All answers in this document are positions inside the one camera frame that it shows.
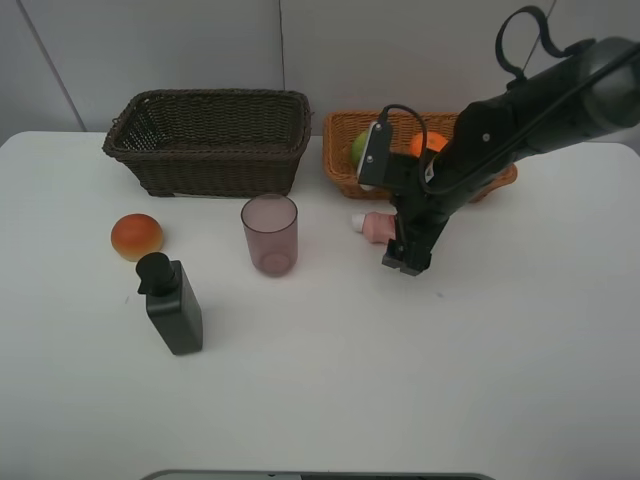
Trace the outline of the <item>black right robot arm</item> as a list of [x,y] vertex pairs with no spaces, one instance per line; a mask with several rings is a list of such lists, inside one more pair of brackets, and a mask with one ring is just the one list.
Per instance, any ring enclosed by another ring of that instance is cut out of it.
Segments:
[[437,154],[393,189],[395,237],[382,263],[416,276],[450,217],[516,162],[639,123],[639,45],[609,37],[503,95],[471,103]]

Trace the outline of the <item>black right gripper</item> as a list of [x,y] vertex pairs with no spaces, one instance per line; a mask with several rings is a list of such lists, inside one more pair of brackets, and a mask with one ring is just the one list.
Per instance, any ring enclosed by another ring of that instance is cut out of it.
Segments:
[[382,264],[410,276],[430,267],[432,250],[449,218],[470,200],[462,187],[440,195],[426,193],[420,182],[423,176],[417,158],[390,154],[383,188],[396,209],[396,239],[388,241]]

